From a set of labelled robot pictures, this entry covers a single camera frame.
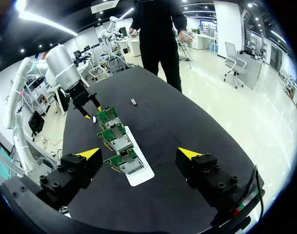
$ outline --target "black pants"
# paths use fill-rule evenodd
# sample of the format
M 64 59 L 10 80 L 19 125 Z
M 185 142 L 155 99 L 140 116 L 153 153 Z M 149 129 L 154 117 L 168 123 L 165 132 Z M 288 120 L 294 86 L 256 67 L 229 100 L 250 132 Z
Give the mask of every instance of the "black pants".
M 177 42 L 162 39 L 155 43 L 141 41 L 139 47 L 144 68 L 157 76 L 161 62 L 168 84 L 182 92 Z

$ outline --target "robotic arm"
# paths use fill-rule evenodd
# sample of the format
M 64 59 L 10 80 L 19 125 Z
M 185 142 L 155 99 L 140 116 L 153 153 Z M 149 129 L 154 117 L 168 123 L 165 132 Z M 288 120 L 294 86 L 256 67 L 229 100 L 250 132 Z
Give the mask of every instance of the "robotic arm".
M 46 61 L 38 61 L 33 63 L 30 58 L 25 58 L 15 75 L 15 80 L 10 92 L 10 97 L 6 105 L 3 124 L 7 129 L 13 130 L 14 145 L 17 149 L 18 156 L 25 174 L 35 174 L 35 182 L 39 182 L 39 175 L 46 175 L 50 172 L 50 168 L 45 166 L 39 167 L 38 163 L 31 155 L 28 148 L 25 135 L 22 128 L 22 119 L 19 113 L 16 113 L 16 107 L 19 98 L 22 98 L 24 79 L 28 75 L 42 74 L 46 76 L 51 86 L 61 85 L 62 89 L 70 94 L 75 108 L 77 108 L 83 116 L 91 118 L 83 109 L 83 106 L 89 101 L 93 101 L 98 109 L 100 104 L 94 95 L 90 95 L 81 81 L 81 76 L 75 68 L 69 54 L 63 45 L 53 48 L 46 57 Z

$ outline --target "circuit board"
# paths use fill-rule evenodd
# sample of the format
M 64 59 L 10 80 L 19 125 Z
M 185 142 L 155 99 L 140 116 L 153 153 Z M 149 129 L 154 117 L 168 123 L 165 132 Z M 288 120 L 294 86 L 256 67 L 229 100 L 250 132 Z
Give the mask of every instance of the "circuit board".
M 104 163 L 110 164 L 116 171 L 124 172 L 128 175 L 144 168 L 142 161 L 133 149 L 128 149 L 110 159 L 104 160 Z
M 113 106 L 106 107 L 103 111 L 93 116 L 93 122 L 99 122 L 102 130 L 110 129 L 110 126 L 121 123 L 118 114 Z
M 98 133 L 98 136 L 104 139 L 104 145 L 108 149 L 115 150 L 119 153 L 133 147 L 130 138 L 125 133 L 125 128 L 121 123 L 112 125 L 110 129 Z

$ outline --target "black jacket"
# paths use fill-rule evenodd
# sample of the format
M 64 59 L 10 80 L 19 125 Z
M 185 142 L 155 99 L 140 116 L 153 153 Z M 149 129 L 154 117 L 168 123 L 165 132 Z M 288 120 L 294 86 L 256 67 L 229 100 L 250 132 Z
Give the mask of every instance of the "black jacket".
M 173 24 L 186 31 L 187 19 L 178 0 L 134 0 L 131 28 L 140 29 L 141 42 L 174 40 Z

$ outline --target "hand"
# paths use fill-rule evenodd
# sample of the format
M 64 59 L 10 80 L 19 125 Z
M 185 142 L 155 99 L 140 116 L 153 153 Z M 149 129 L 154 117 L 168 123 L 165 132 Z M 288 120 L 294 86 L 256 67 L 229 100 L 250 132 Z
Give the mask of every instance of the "hand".
M 186 34 L 190 35 L 190 36 L 192 37 L 192 39 L 190 39 L 190 40 L 185 40 L 185 38 L 184 38 L 184 34 L 183 34 L 183 33 L 186 33 Z M 186 31 L 180 31 L 180 33 L 178 34 L 178 37 L 179 37 L 179 40 L 180 40 L 182 43 L 190 43 L 190 42 L 193 42 L 193 39 L 194 39 L 193 34 L 188 33 L 188 32 L 186 32 Z
M 134 29 L 133 29 L 133 28 L 130 28 L 130 30 L 129 30 L 129 35 L 130 35 L 132 38 L 137 38 L 138 35 L 136 35 L 136 36 L 131 35 L 131 34 L 133 33 L 133 31 L 134 31 Z

